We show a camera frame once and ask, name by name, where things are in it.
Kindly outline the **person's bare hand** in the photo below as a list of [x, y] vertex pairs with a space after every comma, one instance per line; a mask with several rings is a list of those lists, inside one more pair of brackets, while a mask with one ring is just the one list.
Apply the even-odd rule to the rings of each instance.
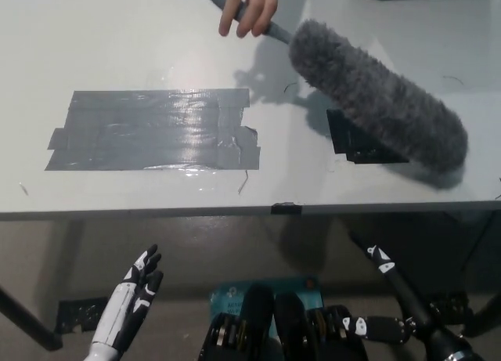
[[236, 28], [238, 38], [244, 38], [249, 33], [254, 37], [264, 34], [278, 8], [278, 0], [225, 0], [218, 26], [221, 36], [228, 35], [242, 2], [245, 2], [246, 9]]

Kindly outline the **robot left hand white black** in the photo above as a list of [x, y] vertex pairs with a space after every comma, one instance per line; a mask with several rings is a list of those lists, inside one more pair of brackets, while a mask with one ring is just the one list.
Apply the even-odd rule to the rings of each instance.
[[164, 274], [154, 244], [132, 264], [115, 287], [94, 333], [87, 360], [119, 360], [127, 352], [159, 291]]

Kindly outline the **robot right hand white black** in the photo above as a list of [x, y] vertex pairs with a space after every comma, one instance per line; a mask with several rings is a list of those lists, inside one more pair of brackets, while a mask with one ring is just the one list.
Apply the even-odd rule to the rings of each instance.
[[341, 323], [346, 333], [391, 345], [403, 344], [415, 337], [424, 345], [427, 360], [481, 359], [466, 340], [445, 327], [435, 307], [400, 273], [381, 247], [360, 241], [356, 244], [391, 286], [404, 318], [344, 317]]

